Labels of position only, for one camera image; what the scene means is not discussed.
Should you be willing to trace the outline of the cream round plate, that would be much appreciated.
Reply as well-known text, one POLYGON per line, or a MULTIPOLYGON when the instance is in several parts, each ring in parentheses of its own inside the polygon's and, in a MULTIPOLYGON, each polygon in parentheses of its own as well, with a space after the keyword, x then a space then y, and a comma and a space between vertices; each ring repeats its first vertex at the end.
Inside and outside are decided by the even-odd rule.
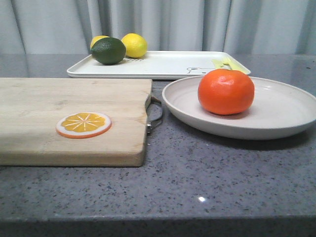
POLYGON ((316 121, 316 98, 295 86, 252 77, 255 98, 242 113, 220 116, 198 101, 200 76, 168 84, 162 97, 180 121, 198 130, 228 138, 270 140, 300 133, 316 121))

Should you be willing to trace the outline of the wooden cutting board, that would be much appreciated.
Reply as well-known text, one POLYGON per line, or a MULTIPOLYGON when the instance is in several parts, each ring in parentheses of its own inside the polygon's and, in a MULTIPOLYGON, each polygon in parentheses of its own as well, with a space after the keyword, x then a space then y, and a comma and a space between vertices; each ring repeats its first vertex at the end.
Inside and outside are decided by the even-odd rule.
POLYGON ((150 79, 2 78, 0 163, 139 167, 151 92, 150 79))

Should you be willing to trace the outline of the green lime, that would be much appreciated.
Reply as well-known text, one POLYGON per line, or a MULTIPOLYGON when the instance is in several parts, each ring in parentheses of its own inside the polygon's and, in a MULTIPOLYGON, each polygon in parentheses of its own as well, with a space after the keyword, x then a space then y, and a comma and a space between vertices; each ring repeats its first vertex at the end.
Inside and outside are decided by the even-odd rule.
POLYGON ((126 47, 117 38, 102 38, 93 45, 91 54, 101 64, 114 65, 124 59, 126 47))

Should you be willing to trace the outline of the yellow plastic knife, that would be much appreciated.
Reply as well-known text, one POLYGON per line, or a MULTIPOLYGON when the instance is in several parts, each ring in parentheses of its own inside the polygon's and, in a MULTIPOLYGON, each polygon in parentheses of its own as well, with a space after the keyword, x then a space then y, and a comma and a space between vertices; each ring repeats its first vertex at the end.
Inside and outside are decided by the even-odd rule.
POLYGON ((220 69, 224 67, 223 62, 218 59, 212 59, 212 63, 214 64, 215 69, 220 69))

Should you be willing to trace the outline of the whole orange fruit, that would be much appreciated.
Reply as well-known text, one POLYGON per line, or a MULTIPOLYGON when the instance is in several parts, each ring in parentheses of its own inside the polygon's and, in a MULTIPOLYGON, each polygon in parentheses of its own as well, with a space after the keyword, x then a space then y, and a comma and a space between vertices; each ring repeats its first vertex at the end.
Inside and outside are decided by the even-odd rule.
POLYGON ((216 69, 200 81, 197 96, 201 106, 214 114, 233 115, 246 111, 254 100, 255 85, 243 72, 216 69))

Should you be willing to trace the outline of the yellow lemon left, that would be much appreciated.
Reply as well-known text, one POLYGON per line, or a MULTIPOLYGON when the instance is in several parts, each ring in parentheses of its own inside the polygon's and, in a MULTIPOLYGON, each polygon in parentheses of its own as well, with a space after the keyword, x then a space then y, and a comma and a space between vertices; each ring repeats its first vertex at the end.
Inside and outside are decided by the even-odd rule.
POLYGON ((90 42, 90 48, 92 48, 93 46, 94 46, 94 44, 97 42, 97 41, 99 41, 99 40, 101 40, 101 39, 104 39, 104 38, 108 38, 109 36, 104 36, 104 35, 100 35, 100 36, 95 36, 95 37, 93 37, 93 39, 91 40, 91 42, 90 42))

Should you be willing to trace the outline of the grey curtain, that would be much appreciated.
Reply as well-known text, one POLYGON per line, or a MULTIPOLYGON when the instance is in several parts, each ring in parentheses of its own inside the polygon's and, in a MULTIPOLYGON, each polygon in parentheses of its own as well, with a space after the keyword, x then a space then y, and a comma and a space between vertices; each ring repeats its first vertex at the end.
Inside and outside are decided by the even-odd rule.
POLYGON ((98 35, 137 33, 149 50, 316 52, 313 0, 3 0, 0 51, 85 54, 98 35))

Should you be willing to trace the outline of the orange slice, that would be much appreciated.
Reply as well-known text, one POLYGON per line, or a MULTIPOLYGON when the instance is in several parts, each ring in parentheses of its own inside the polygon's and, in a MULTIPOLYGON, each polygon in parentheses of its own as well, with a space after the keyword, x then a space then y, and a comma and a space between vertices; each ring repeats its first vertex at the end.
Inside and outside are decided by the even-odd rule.
POLYGON ((92 138, 108 131, 111 119, 98 112, 80 112, 62 118, 56 124, 59 135, 71 139, 92 138))

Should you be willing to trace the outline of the white rectangular tray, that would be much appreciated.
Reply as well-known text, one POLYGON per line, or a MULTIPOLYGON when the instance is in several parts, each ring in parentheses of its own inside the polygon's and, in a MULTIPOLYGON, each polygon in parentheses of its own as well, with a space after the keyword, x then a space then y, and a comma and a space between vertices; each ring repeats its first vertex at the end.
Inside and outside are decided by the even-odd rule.
POLYGON ((215 70, 212 59, 231 57, 217 51, 148 51, 142 58, 124 58, 103 65, 89 55, 67 69, 72 78, 182 79, 215 70))

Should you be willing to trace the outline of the yellow plastic fork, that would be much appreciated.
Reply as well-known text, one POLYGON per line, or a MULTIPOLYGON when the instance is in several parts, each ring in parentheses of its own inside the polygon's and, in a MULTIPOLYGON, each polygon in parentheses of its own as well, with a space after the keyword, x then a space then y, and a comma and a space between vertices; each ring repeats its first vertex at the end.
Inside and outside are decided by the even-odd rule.
POLYGON ((223 65, 229 66, 232 70, 237 70, 237 71, 243 72, 244 74, 249 74, 249 70, 244 65, 242 65, 237 60, 235 60, 234 58, 231 58, 231 57, 223 58, 222 63, 223 65))

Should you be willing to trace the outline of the yellow lemon right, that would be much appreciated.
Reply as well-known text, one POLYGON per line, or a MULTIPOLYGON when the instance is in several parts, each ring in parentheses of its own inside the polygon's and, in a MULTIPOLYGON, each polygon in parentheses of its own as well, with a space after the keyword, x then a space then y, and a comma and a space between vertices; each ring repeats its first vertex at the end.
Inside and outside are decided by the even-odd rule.
POLYGON ((126 47, 126 56, 130 58, 141 58, 147 52, 147 41, 139 34, 128 33, 121 41, 126 47))

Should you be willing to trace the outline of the yellow lemon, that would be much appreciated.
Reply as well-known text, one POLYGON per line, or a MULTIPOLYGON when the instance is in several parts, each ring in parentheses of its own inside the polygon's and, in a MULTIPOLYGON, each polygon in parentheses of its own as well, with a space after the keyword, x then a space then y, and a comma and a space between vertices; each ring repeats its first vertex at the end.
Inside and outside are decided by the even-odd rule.
POLYGON ((141 58, 147 52, 147 41, 139 34, 128 33, 121 41, 126 47, 126 56, 130 58, 141 58))
POLYGON ((104 36, 104 35, 100 35, 100 36, 95 36, 95 37, 93 37, 93 39, 91 40, 91 42, 90 42, 90 48, 92 48, 93 46, 94 46, 94 44, 97 42, 97 41, 99 41, 99 40, 101 40, 101 39, 104 39, 104 38, 108 38, 109 36, 104 36))

